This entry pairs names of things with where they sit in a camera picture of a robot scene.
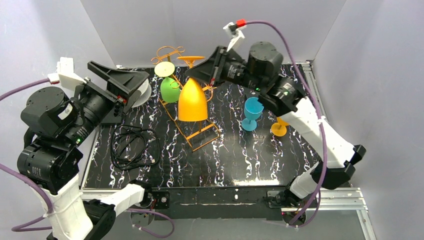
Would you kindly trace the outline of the orange wine glass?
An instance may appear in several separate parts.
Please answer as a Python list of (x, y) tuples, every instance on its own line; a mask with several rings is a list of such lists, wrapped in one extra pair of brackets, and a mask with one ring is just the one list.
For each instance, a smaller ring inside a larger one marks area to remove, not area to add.
[(283, 137), (288, 131), (287, 127), (289, 126), (289, 123), (282, 120), (281, 117), (277, 117), (276, 120), (277, 122), (271, 126), (271, 133), (277, 137)]
[(200, 122), (208, 119), (208, 102), (201, 85), (192, 77), (184, 84), (178, 99), (177, 119)]

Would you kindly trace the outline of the green wine glass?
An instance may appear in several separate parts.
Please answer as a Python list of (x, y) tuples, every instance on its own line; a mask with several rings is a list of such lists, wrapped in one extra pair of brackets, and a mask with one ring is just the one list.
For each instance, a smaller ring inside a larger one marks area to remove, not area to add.
[(154, 73), (162, 78), (160, 93), (166, 103), (176, 103), (180, 97), (180, 85), (172, 78), (175, 69), (175, 65), (169, 61), (160, 62), (154, 68)]

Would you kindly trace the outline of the blue wine glass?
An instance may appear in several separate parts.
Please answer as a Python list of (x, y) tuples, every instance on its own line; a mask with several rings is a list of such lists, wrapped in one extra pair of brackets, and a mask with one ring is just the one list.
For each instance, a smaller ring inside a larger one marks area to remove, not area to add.
[(257, 119), (262, 115), (264, 106), (259, 102), (258, 97), (249, 97), (244, 103), (244, 116), (241, 121), (241, 127), (245, 131), (254, 131), (258, 124)]

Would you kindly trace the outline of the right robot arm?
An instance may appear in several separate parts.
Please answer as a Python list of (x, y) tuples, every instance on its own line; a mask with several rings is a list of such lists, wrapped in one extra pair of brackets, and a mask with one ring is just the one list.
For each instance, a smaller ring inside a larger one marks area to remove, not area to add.
[(333, 190), (349, 181), (366, 149), (349, 143), (327, 121), (319, 120), (303, 86), (281, 74), (282, 61), (283, 55), (266, 41), (254, 43), (247, 60), (232, 49), (218, 46), (207, 60), (187, 70), (186, 75), (213, 87), (230, 82), (257, 91), (264, 108), (308, 142), (321, 160), (293, 179), (284, 193), (286, 198), (301, 200), (317, 186)]

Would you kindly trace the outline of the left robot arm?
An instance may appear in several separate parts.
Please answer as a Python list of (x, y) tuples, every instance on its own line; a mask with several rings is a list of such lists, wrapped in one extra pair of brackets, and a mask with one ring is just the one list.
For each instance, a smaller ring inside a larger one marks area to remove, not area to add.
[(105, 80), (102, 89), (74, 72), (74, 60), (61, 57), (51, 86), (34, 92), (21, 112), (28, 126), (19, 172), (40, 187), (50, 240), (99, 240), (116, 217), (147, 200), (146, 185), (138, 180), (100, 199), (83, 200), (79, 187), (79, 146), (108, 116), (122, 116), (141, 96), (148, 79), (144, 71), (112, 69), (94, 61), (90, 71)]

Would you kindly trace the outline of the white filament spool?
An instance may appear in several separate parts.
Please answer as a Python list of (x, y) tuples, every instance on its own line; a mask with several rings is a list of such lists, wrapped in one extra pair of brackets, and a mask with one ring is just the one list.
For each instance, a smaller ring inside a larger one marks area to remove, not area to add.
[(141, 96), (134, 102), (132, 105), (132, 108), (137, 108), (144, 103), (146, 103), (152, 94), (152, 87), (150, 85), (150, 82), (148, 79), (146, 79), (143, 84), (138, 88), (138, 90), (141, 92)]

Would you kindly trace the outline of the black power brick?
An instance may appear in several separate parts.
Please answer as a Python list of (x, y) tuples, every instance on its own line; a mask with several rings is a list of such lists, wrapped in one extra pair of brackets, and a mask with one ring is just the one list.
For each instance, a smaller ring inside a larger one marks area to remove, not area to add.
[(123, 121), (124, 114), (123, 114), (123, 107), (113, 107), (113, 108), (107, 108), (107, 107), (100, 107), (99, 110), (97, 110), (101, 120), (99, 122), (100, 125), (114, 125), (119, 124)]

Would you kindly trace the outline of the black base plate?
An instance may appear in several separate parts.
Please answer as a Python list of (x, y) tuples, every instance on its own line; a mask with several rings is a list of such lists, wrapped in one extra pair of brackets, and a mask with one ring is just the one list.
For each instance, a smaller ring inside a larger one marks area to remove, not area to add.
[(153, 187), (141, 206), (172, 219), (282, 220), (283, 185)]

